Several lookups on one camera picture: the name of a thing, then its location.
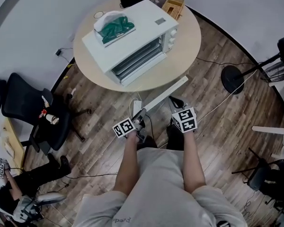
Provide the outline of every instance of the black pants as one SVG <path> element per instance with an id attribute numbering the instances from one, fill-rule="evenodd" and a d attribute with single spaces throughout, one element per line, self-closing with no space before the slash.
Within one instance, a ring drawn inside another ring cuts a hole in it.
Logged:
<path id="1" fill-rule="evenodd" d="M 260 191 L 273 199 L 284 201 L 284 171 L 271 170 L 266 180 L 275 183 L 263 183 Z"/>
<path id="2" fill-rule="evenodd" d="M 69 171 L 60 167 L 57 161 L 49 162 L 29 172 L 23 172 L 15 176 L 15 181 L 23 195 L 35 197 L 38 188 L 45 183 L 60 179 L 69 174 Z"/>
<path id="3" fill-rule="evenodd" d="M 167 131 L 167 136 L 169 138 L 166 149 L 184 150 L 183 133 L 180 130 L 178 130 L 178 128 L 175 125 L 168 126 L 166 131 Z M 138 144 L 137 150 L 146 147 L 158 148 L 155 140 L 149 135 L 146 137 L 145 142 L 143 144 Z"/>

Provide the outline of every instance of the black shoe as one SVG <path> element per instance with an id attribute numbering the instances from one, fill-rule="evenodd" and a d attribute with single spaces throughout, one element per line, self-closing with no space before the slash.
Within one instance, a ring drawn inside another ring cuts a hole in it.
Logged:
<path id="1" fill-rule="evenodd" d="M 51 163 L 54 167 L 59 168 L 60 164 L 59 162 L 53 157 L 51 153 L 47 154 L 47 159 L 49 160 L 49 163 Z"/>
<path id="2" fill-rule="evenodd" d="M 60 160 L 61 160 L 60 169 L 65 171 L 65 175 L 70 174 L 71 173 L 71 166 L 70 166 L 70 163 L 69 163 L 68 159 L 66 158 L 66 156 L 61 156 Z"/>

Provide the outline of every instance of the white wall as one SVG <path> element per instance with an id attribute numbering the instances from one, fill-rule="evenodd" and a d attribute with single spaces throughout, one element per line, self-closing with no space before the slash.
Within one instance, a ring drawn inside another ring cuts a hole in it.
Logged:
<path id="1" fill-rule="evenodd" d="M 20 0 L 0 27 L 0 78 L 8 79 L 17 72 L 32 86 L 51 89 L 67 65 L 55 52 L 72 47 L 69 37 L 91 9 L 104 1 Z M 63 55 L 71 60 L 72 50 Z M 14 126 L 20 140 L 27 140 L 31 127 L 22 123 Z"/>
<path id="2" fill-rule="evenodd" d="M 185 0 L 238 41 L 258 62 L 278 53 L 284 0 Z M 284 85 L 277 87 L 284 97 Z"/>

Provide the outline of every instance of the person's hand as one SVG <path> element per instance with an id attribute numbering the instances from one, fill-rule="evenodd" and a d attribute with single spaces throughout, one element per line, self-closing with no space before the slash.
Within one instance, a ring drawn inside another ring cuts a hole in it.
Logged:
<path id="1" fill-rule="evenodd" d="M 0 158 L 0 163 L 4 165 L 4 171 L 10 170 L 10 165 L 6 159 Z"/>
<path id="2" fill-rule="evenodd" d="M 135 143 L 139 142 L 137 131 L 132 131 L 127 134 L 127 140 L 133 140 Z"/>

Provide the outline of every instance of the green cloth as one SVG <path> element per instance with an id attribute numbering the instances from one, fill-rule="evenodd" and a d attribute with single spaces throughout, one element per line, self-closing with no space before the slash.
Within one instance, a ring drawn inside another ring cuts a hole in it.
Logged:
<path id="1" fill-rule="evenodd" d="M 103 44 L 106 44 L 117 37 L 125 34 L 129 30 L 134 28 L 134 24 L 131 22 L 128 22 L 128 19 L 126 16 L 119 17 L 115 19 L 114 21 L 108 23 L 104 26 L 104 28 L 98 32 L 102 36 L 102 42 Z"/>

